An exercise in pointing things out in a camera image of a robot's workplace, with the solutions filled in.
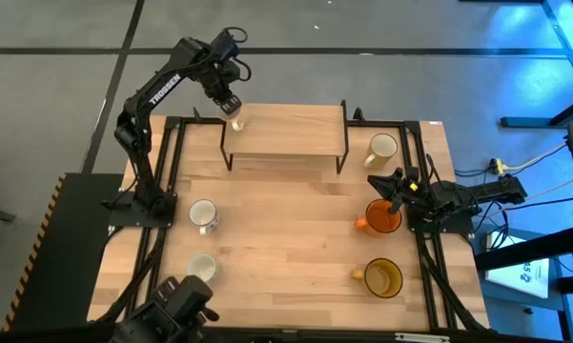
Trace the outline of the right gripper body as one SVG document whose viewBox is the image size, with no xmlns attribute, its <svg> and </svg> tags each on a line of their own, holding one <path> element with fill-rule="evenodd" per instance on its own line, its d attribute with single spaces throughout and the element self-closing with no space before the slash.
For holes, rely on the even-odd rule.
<svg viewBox="0 0 573 343">
<path fill-rule="evenodd" d="M 405 171 L 402 168 L 397 168 L 390 176 L 396 179 L 396 188 L 394 192 L 388 192 L 388 200 L 393 195 L 400 193 L 402 195 L 402 205 L 410 205 L 414 208 L 430 210 L 431 209 L 431 196 L 429 186 L 424 180 L 419 178 L 420 188 L 416 192 L 408 191 L 404 188 L 404 175 Z"/>
</svg>

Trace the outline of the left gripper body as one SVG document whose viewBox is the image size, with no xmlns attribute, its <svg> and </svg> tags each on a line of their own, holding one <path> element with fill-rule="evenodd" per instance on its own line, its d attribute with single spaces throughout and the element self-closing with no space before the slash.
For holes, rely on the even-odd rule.
<svg viewBox="0 0 573 343">
<path fill-rule="evenodd" d="M 200 84 L 204 93 L 215 103 L 224 103 L 233 95 L 230 84 L 239 78 L 239 66 L 227 61 L 210 65 L 200 74 Z"/>
</svg>

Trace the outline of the peach mug with white handle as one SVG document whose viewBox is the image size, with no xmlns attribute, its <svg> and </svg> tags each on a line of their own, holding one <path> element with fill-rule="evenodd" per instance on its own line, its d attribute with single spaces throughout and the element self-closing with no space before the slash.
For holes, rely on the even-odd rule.
<svg viewBox="0 0 573 343">
<path fill-rule="evenodd" d="M 249 114 L 245 106 L 242 106 L 231 113 L 226 113 L 223 110 L 219 110 L 217 114 L 234 131 L 242 131 L 249 118 Z"/>
</svg>

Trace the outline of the orange mug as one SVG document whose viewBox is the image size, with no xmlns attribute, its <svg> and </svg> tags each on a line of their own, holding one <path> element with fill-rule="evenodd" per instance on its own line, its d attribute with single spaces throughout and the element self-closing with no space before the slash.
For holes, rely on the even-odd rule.
<svg viewBox="0 0 573 343">
<path fill-rule="evenodd" d="M 391 206 L 390 201 L 383 199 L 370 202 L 364 215 L 354 222 L 354 229 L 374 237 L 395 232 L 401 225 L 402 214 L 400 210 L 390 213 Z"/>
</svg>

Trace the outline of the cream yellow mug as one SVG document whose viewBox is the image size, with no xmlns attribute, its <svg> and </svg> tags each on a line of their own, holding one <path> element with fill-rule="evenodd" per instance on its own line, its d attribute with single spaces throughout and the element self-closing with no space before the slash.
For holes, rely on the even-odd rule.
<svg viewBox="0 0 573 343">
<path fill-rule="evenodd" d="M 372 137 L 368 145 L 363 166 L 367 169 L 381 169 L 397 153 L 396 139 L 387 133 L 379 133 Z"/>
</svg>

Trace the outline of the amber glass mug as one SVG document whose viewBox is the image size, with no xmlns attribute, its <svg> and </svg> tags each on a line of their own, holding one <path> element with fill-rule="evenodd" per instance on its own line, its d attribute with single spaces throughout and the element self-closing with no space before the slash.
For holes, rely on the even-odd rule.
<svg viewBox="0 0 573 343">
<path fill-rule="evenodd" d="M 397 264 L 387 258 L 375 258 L 360 270 L 352 270 L 350 277 L 378 298 L 393 298 L 403 287 L 403 274 Z"/>
</svg>

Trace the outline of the white patterned mug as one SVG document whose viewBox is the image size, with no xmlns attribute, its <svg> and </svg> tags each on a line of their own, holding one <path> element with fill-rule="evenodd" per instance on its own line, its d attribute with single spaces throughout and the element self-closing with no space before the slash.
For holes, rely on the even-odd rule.
<svg viewBox="0 0 573 343">
<path fill-rule="evenodd" d="M 187 274 L 197 276 L 206 283 L 211 283 L 218 277 L 218 264 L 210 254 L 197 253 L 187 265 Z"/>
<path fill-rule="evenodd" d="M 201 235 L 212 233 L 219 223 L 216 205 L 209 199 L 196 200 L 189 208 L 189 218 Z"/>
</svg>

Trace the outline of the wooden shelf with black legs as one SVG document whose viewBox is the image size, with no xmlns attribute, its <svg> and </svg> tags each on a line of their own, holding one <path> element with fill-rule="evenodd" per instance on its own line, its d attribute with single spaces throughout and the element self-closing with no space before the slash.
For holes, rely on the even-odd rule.
<svg viewBox="0 0 573 343">
<path fill-rule="evenodd" d="M 341 172 L 349 154 L 347 103 L 337 105 L 246 103 L 242 131 L 225 124 L 220 150 L 228 170 L 237 155 L 304 155 L 336 159 Z"/>
</svg>

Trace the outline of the white box with blue print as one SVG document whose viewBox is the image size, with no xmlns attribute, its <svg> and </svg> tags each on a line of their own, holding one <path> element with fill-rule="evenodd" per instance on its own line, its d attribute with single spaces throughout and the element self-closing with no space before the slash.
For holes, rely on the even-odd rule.
<svg viewBox="0 0 573 343">
<path fill-rule="evenodd" d="M 498 248 L 524 242 L 524 239 L 506 235 L 502 232 L 491 232 L 486 238 L 486 249 Z M 484 272 L 485 280 L 495 284 L 527 293 L 538 298 L 548 297 L 549 259 L 537 259 Z"/>
</svg>

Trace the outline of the black platform with hazard stripe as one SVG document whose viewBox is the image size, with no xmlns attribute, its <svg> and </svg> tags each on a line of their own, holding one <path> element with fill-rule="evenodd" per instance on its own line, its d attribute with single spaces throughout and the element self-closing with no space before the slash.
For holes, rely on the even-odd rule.
<svg viewBox="0 0 573 343">
<path fill-rule="evenodd" d="M 116 198 L 122 180 L 117 173 L 58 178 L 2 324 L 4 332 L 87 323 L 111 216 L 101 202 Z"/>
</svg>

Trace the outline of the silver metal bracket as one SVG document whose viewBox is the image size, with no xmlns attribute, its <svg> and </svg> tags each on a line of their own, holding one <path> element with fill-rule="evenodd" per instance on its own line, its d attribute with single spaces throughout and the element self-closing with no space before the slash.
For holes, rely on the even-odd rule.
<svg viewBox="0 0 573 343">
<path fill-rule="evenodd" d="M 449 336 L 426 333 L 395 333 L 395 340 L 405 343 L 451 343 Z"/>
</svg>

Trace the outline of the black desk frame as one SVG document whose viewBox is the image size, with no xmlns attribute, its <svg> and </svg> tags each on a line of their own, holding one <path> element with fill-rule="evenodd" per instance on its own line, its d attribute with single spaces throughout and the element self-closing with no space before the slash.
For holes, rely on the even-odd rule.
<svg viewBox="0 0 573 343">
<path fill-rule="evenodd" d="M 525 49 L 525 48 L 499 48 L 489 49 L 484 55 L 498 56 L 526 56 L 526 57 L 563 57 L 573 70 L 573 48 L 564 33 L 557 15 L 550 7 L 548 0 L 460 0 L 467 3 L 504 3 L 504 4 L 531 4 L 542 8 L 549 25 L 554 31 L 560 44 L 559 49 Z M 509 129 L 566 129 L 573 124 L 573 104 L 551 117 L 521 117 L 505 116 L 500 119 L 500 126 Z"/>
</svg>

